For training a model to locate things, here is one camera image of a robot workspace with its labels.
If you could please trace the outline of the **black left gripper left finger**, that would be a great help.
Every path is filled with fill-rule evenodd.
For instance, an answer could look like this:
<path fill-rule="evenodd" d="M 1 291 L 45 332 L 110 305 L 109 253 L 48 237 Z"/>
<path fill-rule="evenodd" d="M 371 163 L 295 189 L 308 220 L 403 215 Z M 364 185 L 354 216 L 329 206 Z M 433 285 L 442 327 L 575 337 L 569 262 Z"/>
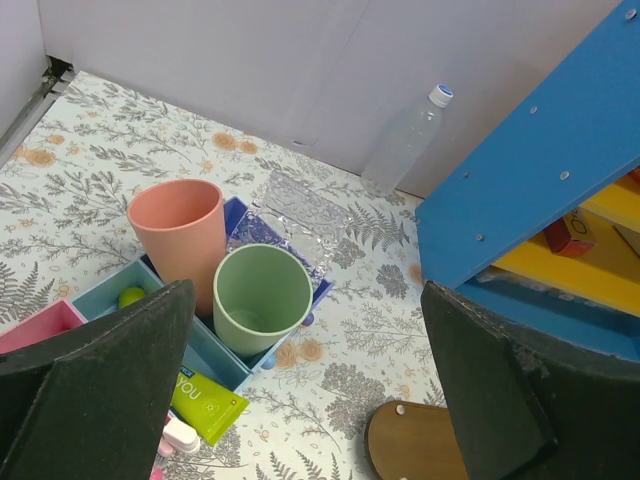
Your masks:
<path fill-rule="evenodd" d="M 174 281 L 1 357 L 4 479 L 147 479 L 195 312 Z"/>

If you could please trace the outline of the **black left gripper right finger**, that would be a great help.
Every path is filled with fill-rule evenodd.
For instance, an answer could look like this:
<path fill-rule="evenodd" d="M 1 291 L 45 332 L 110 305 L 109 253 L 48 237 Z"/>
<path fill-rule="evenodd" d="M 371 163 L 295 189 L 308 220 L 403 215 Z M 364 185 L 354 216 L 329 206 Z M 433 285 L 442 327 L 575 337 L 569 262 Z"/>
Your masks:
<path fill-rule="evenodd" d="M 472 479 L 636 479 L 639 364 L 427 282 L 421 306 Z"/>

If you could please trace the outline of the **green plastic cup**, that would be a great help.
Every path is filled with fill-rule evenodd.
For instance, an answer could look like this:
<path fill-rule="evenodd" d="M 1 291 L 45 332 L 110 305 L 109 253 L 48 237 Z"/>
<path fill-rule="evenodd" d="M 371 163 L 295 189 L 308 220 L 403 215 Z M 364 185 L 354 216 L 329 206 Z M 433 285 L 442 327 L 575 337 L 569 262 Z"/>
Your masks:
<path fill-rule="evenodd" d="M 313 286 L 296 257 L 268 244 L 229 253 L 214 281 L 216 335 L 240 357 L 270 349 L 311 312 Z"/>

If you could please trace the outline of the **pink plastic cup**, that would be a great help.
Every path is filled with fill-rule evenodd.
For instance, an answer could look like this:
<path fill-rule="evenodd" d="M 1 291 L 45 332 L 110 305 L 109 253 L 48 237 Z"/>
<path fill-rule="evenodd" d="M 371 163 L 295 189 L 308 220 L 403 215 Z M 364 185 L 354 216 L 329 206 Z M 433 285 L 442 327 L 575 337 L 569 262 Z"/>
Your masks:
<path fill-rule="evenodd" d="M 220 188 L 200 179 L 161 183 L 138 194 L 127 217 L 163 282 L 192 281 L 196 314 L 211 315 L 214 275 L 227 253 Z"/>

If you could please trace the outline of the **clear textured toothbrush holder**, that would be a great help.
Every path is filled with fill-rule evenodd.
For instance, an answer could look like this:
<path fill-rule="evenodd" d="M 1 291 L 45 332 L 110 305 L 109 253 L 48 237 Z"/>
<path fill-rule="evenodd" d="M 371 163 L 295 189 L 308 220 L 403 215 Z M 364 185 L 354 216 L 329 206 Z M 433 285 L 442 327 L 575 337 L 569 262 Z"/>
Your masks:
<path fill-rule="evenodd" d="M 345 208 L 288 175 L 272 172 L 231 230 L 227 250 L 248 244 L 284 249 L 300 261 L 317 288 L 350 222 Z"/>

